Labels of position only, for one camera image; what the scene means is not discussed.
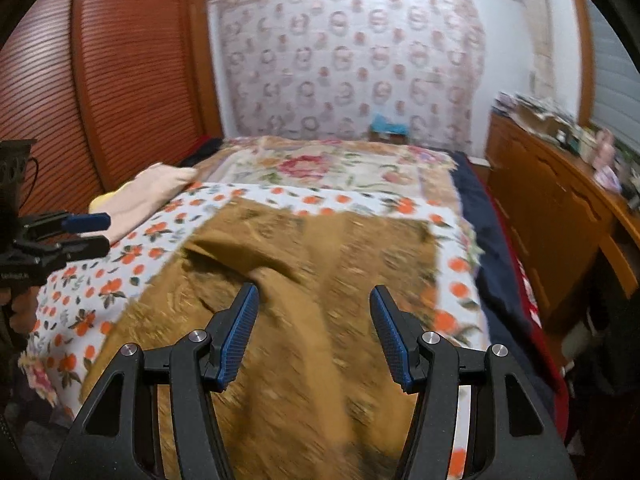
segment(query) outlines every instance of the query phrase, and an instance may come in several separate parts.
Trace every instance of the red wooden closet door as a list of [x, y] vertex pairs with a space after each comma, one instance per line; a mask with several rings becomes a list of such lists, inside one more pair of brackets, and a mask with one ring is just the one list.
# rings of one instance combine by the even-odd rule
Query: red wooden closet door
[[106, 187], [175, 164], [201, 135], [187, 0], [75, 0], [72, 47], [88, 140]]
[[[0, 139], [38, 139], [22, 214], [85, 212], [103, 192], [82, 130], [71, 69], [72, 0], [37, 0], [0, 51]], [[28, 166], [23, 189], [33, 181]]]

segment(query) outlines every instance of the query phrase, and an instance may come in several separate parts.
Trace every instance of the wooden dresser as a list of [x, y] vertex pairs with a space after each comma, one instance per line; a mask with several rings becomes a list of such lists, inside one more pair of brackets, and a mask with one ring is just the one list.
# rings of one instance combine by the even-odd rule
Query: wooden dresser
[[488, 186], [540, 307], [545, 329], [564, 332], [584, 313], [596, 258], [606, 258], [627, 298], [640, 279], [640, 216], [600, 188], [579, 157], [492, 115]]

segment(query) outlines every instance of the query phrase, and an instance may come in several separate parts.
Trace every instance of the pink figurine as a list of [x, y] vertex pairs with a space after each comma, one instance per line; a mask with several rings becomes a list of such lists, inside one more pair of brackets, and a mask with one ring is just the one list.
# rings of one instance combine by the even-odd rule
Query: pink figurine
[[593, 158], [593, 169], [600, 171], [605, 166], [611, 166], [616, 156], [616, 149], [613, 147], [615, 138], [613, 134], [607, 130], [600, 130], [596, 135], [596, 149]]

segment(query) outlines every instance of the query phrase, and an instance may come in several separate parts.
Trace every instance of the white wall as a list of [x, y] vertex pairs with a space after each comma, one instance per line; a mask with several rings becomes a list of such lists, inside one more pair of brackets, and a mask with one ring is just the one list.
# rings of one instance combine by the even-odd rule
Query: white wall
[[[490, 109], [498, 92], [528, 92], [533, 50], [524, 17], [524, 8], [515, 0], [474, 0], [486, 33], [484, 75], [472, 110], [473, 156], [484, 156]], [[225, 135], [236, 134], [226, 77], [220, 59], [222, 46], [215, 16], [210, 15], [211, 45], [218, 87], [220, 114]]]
[[553, 31], [556, 101], [574, 117], [580, 110], [582, 57], [574, 0], [549, 0]]

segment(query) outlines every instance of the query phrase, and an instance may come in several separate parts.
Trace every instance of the bed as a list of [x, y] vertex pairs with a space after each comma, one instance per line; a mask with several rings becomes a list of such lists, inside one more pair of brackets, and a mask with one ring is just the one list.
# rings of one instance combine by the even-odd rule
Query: bed
[[[226, 142], [197, 169], [196, 182], [114, 243], [107, 257], [70, 264], [41, 290], [28, 355], [42, 363], [55, 394], [46, 378], [32, 382], [43, 395], [57, 397], [71, 416], [81, 406], [92, 368], [110, 357], [103, 353], [106, 341], [127, 305], [143, 296], [185, 240], [242, 199], [299, 217], [351, 212], [428, 222], [438, 245], [438, 272], [436, 287], [420, 301], [431, 303], [432, 327], [460, 346], [506, 345], [559, 432], [566, 431], [566, 389], [546, 350], [528, 280], [464, 155], [255, 137]], [[469, 402], [461, 388], [451, 479], [462, 476]]]

